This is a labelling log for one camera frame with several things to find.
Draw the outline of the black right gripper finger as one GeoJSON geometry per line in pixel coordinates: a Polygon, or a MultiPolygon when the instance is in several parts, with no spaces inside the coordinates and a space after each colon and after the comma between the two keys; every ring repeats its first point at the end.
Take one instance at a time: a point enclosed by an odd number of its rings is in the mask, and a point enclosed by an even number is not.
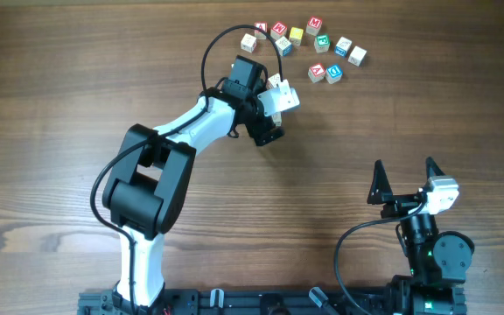
{"type": "Polygon", "coordinates": [[[393,191],[384,169],[384,165],[381,160],[376,160],[374,163],[372,183],[367,195],[367,203],[370,205],[380,205],[392,203],[393,200],[393,191]]]}
{"type": "Polygon", "coordinates": [[[426,158],[425,169],[427,179],[445,175],[445,173],[438,167],[437,163],[432,157],[426,158]]]}

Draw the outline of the red sided plain block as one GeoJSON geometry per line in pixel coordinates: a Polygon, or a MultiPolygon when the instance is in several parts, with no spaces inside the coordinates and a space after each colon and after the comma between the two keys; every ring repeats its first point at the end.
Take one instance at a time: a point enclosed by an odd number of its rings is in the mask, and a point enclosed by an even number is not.
{"type": "Polygon", "coordinates": [[[279,73],[271,75],[266,81],[266,88],[272,89],[277,88],[281,82],[281,76],[279,73]]]}

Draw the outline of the blue D block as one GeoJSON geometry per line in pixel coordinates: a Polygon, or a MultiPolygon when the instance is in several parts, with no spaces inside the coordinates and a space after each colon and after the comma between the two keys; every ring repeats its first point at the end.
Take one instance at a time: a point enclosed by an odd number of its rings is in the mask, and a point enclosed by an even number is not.
{"type": "Polygon", "coordinates": [[[343,71],[338,64],[329,66],[325,71],[325,78],[328,83],[333,84],[341,80],[343,71]]]}

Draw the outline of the yellow sided plain block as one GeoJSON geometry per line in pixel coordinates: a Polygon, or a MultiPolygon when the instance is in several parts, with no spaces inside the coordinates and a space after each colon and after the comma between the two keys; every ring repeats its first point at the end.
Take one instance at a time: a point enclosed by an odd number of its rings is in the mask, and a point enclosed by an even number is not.
{"type": "Polygon", "coordinates": [[[281,127],[282,126],[282,115],[280,112],[276,112],[275,114],[273,114],[272,116],[272,120],[273,120],[273,123],[277,126],[277,127],[281,127]]]}

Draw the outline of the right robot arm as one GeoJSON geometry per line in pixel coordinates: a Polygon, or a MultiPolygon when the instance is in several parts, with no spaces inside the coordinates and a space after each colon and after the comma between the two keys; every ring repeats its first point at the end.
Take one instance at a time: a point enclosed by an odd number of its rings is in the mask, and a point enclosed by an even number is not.
{"type": "Polygon", "coordinates": [[[440,232],[436,216],[449,210],[459,184],[432,157],[425,161],[426,182],[412,194],[393,193],[382,161],[374,163],[367,203],[381,205],[381,217],[397,223],[395,232],[408,259],[410,275],[394,276],[385,290],[389,314],[466,314],[462,285],[475,245],[456,231],[440,232]]]}

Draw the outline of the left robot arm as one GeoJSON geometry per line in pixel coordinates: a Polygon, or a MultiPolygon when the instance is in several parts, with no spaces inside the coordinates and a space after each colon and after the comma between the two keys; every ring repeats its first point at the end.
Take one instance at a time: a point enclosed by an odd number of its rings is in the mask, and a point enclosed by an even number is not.
{"type": "Polygon", "coordinates": [[[264,146],[284,135],[272,116],[300,103],[287,80],[263,80],[263,65],[236,57],[231,74],[202,92],[195,105],[162,126],[131,126],[116,158],[105,168],[102,204],[121,236],[122,274],[113,306],[128,314],[151,314],[165,289],[165,234],[182,210],[196,156],[245,125],[264,146]]]}

